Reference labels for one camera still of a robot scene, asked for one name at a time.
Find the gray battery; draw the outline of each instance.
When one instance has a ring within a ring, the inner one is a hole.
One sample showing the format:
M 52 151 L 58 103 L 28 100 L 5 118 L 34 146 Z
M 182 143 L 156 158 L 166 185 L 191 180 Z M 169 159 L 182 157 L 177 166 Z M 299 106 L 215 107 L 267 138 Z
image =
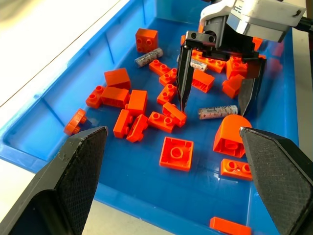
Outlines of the gray battery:
M 223 118 L 230 114 L 238 114 L 236 105 L 199 109 L 199 119 Z
M 143 67 L 150 62 L 154 61 L 155 59 L 161 57 L 163 55 L 163 50 L 161 48 L 154 49 L 153 51 L 144 54 L 143 56 L 138 57 L 135 59 L 135 63 L 138 67 Z

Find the orange arch brick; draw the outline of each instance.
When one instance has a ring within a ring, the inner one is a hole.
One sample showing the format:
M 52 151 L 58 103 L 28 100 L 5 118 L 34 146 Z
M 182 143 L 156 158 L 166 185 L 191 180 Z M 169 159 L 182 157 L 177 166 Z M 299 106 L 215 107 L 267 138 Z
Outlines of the orange arch brick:
M 160 157 L 160 166 L 189 171 L 191 168 L 194 143 L 165 137 Z
M 86 111 L 79 109 L 73 118 L 69 121 L 69 123 L 64 128 L 64 133 L 71 136 L 73 134 L 77 134 L 80 132 L 79 124 L 84 124 L 87 121 Z
M 114 136 L 120 139 L 124 138 L 129 132 L 128 125 L 132 121 L 133 117 L 131 116 L 131 113 L 128 110 L 122 109 L 113 128 Z
M 248 163 L 229 159 L 223 159 L 221 161 L 221 175 L 252 181 L 252 174 Z
M 226 116 L 216 133 L 213 150 L 241 158 L 245 154 L 245 148 L 239 136 L 240 127 L 252 126 L 247 119 L 240 115 L 231 114 Z
M 252 231 L 251 228 L 237 224 L 234 222 L 230 222 L 225 219 L 221 219 L 218 217 L 213 217 L 210 220 L 210 228 L 220 231 L 222 233 L 228 235 L 251 235 Z

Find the orange curved brick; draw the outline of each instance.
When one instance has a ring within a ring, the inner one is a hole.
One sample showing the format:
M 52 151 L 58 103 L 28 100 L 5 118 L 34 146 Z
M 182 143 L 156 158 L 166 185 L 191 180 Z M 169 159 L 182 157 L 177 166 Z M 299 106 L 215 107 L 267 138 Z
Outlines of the orange curved brick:
M 159 60 L 154 60 L 149 64 L 149 69 L 157 75 L 162 76 L 171 70 L 167 65 L 161 63 Z
M 213 86 L 215 78 L 200 70 L 194 70 L 191 85 L 200 91 L 207 93 Z
M 165 137 L 160 157 L 160 166 L 189 171 L 191 168 L 194 143 Z
M 173 119 L 157 112 L 152 112 L 148 124 L 167 133 L 172 133 L 175 126 Z
M 216 133 L 213 150 L 241 158 L 245 154 L 245 148 L 239 136 L 240 127 L 252 126 L 243 116 L 236 114 L 226 116 Z
M 221 161 L 221 175 L 252 181 L 252 174 L 248 163 L 229 159 L 223 159 Z
M 71 136 L 80 131 L 79 124 L 84 124 L 87 121 L 86 111 L 79 109 L 69 123 L 64 128 L 64 133 Z
M 120 139 L 124 138 L 129 132 L 128 125 L 132 121 L 133 117 L 131 116 L 131 113 L 128 110 L 122 109 L 113 128 L 114 136 Z
M 167 117 L 172 118 L 175 125 L 177 125 L 178 127 L 182 127 L 186 123 L 186 114 L 176 108 L 175 104 L 171 104 L 169 102 L 163 104 L 163 113 Z
M 104 87 L 102 86 L 97 86 L 93 92 L 88 96 L 88 98 L 86 99 L 86 104 L 89 107 L 92 108 L 99 108 L 100 105 L 102 104 L 102 100 L 101 100 L 101 94 L 103 92 Z
M 240 74 L 231 77 L 229 80 L 222 83 L 222 91 L 230 98 L 235 98 L 239 94 L 242 80 L 244 80 L 244 77 Z
M 157 102 L 159 104 L 165 104 L 166 102 L 171 102 L 177 93 L 177 87 L 172 84 L 167 84 L 161 93 L 157 97 Z
M 162 75 L 158 81 L 163 85 L 166 86 L 166 84 L 172 84 L 176 80 L 176 74 L 177 74 L 177 69 L 171 69 L 169 72 L 166 74 Z
M 141 141 L 143 139 L 142 132 L 148 127 L 147 121 L 148 118 L 146 116 L 144 116 L 143 114 L 139 115 L 135 119 L 126 139 L 132 143 L 136 141 Z
M 228 235 L 251 235 L 252 231 L 251 228 L 237 224 L 234 222 L 230 222 L 225 219 L 221 219 L 218 217 L 213 217 L 210 220 L 210 228 L 220 231 L 222 233 Z

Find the orange slope brick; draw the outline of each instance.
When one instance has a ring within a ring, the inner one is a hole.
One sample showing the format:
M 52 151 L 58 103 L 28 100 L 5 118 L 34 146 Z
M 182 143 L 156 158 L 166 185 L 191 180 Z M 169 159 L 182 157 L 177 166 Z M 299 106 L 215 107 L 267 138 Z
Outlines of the orange slope brick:
M 191 168 L 194 143 L 165 137 L 160 157 L 160 166 L 189 171 Z
M 79 109 L 69 123 L 64 128 L 64 133 L 71 136 L 77 134 L 80 131 L 79 124 L 84 124 L 87 121 L 86 111 Z
M 97 86 L 96 89 L 94 89 L 93 92 L 88 96 L 88 98 L 86 99 L 86 104 L 89 107 L 95 109 L 100 107 L 100 105 L 102 104 L 101 94 L 103 92 L 103 89 L 104 87 Z
M 128 110 L 122 109 L 116 124 L 113 128 L 113 133 L 116 138 L 124 138 L 125 135 L 129 132 L 128 125 L 133 121 L 133 117 Z
M 165 131 L 167 133 L 172 133 L 175 126 L 173 119 L 157 112 L 151 113 L 150 117 L 148 118 L 148 124 L 149 126 Z
M 105 87 L 101 99 L 103 104 L 124 109 L 129 101 L 129 91 L 116 87 Z
M 136 141 L 141 141 L 143 138 L 142 132 L 148 127 L 147 121 L 148 118 L 146 116 L 144 116 L 143 114 L 139 115 L 135 119 L 126 139 L 132 143 Z
M 104 78 L 108 87 L 116 87 L 129 90 L 131 81 L 126 68 L 104 72 Z
M 240 127 L 252 126 L 243 116 L 236 114 L 226 116 L 216 133 L 213 150 L 241 158 L 245 154 L 245 148 L 239 136 Z
M 171 104 L 169 102 L 163 104 L 163 113 L 167 117 L 172 118 L 175 125 L 177 125 L 178 127 L 182 127 L 186 123 L 186 114 L 180 111 L 175 104 Z
M 213 86 L 214 77 L 200 70 L 194 70 L 191 85 L 200 91 L 207 93 Z
M 251 228 L 218 217 L 210 220 L 210 228 L 228 235 L 252 235 Z
M 252 181 L 252 174 L 248 163 L 229 159 L 223 159 L 221 161 L 221 175 Z
M 167 65 L 161 63 L 159 60 L 154 60 L 149 64 L 149 69 L 157 75 L 162 76 L 171 70 Z
M 125 109 L 129 110 L 133 116 L 138 116 L 145 113 L 146 105 L 147 91 L 133 90 Z

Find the orange 1x2 brick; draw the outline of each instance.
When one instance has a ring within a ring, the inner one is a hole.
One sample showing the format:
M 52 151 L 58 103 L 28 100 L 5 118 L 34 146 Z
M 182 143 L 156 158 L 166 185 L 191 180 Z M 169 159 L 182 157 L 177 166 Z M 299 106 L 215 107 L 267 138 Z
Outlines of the orange 1x2 brick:
M 251 235 L 252 231 L 251 228 L 237 224 L 234 222 L 230 222 L 225 219 L 221 219 L 218 217 L 213 217 L 210 220 L 210 228 L 220 231 L 222 233 L 228 235 Z
M 221 161 L 221 175 L 252 181 L 252 174 L 248 163 L 229 159 L 223 159 Z
M 105 87 L 101 99 L 103 104 L 124 109 L 129 101 L 129 91 L 116 87 Z
M 132 143 L 136 141 L 141 141 L 143 139 L 142 132 L 148 127 L 147 121 L 148 118 L 146 116 L 144 116 L 143 114 L 139 115 L 135 119 L 133 126 L 129 131 L 129 134 L 126 139 Z
M 191 168 L 194 143 L 165 137 L 160 157 L 160 166 L 189 171 Z
M 147 91 L 133 90 L 125 109 L 129 110 L 133 116 L 138 116 L 145 113 L 146 105 Z
M 215 78 L 200 70 L 194 70 L 192 86 L 200 91 L 207 93 L 213 86 Z

